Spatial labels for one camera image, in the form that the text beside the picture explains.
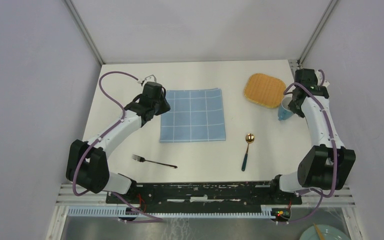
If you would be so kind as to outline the wooden chopstick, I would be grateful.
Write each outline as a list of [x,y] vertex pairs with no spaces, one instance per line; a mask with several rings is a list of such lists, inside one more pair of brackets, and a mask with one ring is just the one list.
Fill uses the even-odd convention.
[[319,240],[325,240],[325,237],[324,237],[323,233],[321,232],[321,230],[319,229],[319,227],[315,223],[313,224],[313,226],[314,226],[314,229],[316,231],[316,234],[317,234]]

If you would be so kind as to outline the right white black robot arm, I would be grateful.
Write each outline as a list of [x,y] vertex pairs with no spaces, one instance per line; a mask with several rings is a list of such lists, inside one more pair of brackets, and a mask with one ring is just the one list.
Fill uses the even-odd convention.
[[332,197],[343,188],[356,161],[355,151],[345,147],[336,131],[324,81],[322,70],[302,68],[295,71],[293,83],[284,91],[291,95],[288,109],[305,119],[312,147],[297,171],[271,180],[268,196],[275,204],[286,201],[289,193],[315,192],[323,198]]

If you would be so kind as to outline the black metal fork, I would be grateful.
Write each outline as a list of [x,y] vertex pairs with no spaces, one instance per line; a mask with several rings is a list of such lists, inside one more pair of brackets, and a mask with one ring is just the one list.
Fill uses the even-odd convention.
[[146,158],[144,158],[142,156],[136,155],[136,154],[132,155],[132,159],[137,161],[137,162],[140,162],[140,163],[148,162],[148,163],[153,163],[153,164],[157,164],[157,165],[161,165],[161,166],[165,166],[165,167],[169,167],[169,168],[173,168],[173,169],[177,169],[178,168],[178,166],[176,166],[176,165],[148,160],[148,159],[146,159]]

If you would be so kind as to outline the white blue mug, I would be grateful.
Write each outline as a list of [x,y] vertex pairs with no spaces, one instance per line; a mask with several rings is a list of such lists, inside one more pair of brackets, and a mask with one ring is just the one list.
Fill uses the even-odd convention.
[[294,113],[289,109],[289,103],[292,101],[291,97],[284,97],[281,101],[278,111],[277,111],[277,118],[279,121],[285,121],[292,117]]

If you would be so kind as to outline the green plate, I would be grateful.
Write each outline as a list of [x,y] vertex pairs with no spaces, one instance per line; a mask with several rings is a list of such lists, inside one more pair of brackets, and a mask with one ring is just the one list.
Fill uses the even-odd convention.
[[[325,240],[350,240],[351,239],[343,231],[333,226],[318,224],[317,227]],[[315,226],[313,225],[308,229],[306,229],[299,237],[299,240],[320,240],[318,231],[316,230]]]

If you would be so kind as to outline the woven bamboo placemat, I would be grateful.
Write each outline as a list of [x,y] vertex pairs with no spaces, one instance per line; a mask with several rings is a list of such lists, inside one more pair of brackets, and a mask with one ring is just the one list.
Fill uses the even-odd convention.
[[257,105],[275,109],[277,108],[283,98],[286,84],[273,76],[255,73],[251,75],[244,87],[244,97]]

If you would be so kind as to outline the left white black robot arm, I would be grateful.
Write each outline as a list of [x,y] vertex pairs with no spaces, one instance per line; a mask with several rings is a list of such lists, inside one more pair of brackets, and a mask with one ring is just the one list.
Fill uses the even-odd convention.
[[139,130],[154,116],[168,112],[171,107],[166,100],[165,88],[157,82],[147,82],[141,94],[126,105],[122,114],[107,130],[87,141],[71,143],[66,167],[66,178],[95,194],[116,192],[129,204],[136,200],[138,191],[135,181],[109,170],[108,158],[132,133]]

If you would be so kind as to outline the blue checked cloth napkin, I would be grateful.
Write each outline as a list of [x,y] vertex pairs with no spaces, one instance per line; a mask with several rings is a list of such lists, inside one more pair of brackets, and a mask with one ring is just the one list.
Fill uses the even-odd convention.
[[160,143],[225,141],[226,125],[220,88],[168,90],[170,110],[160,119]]

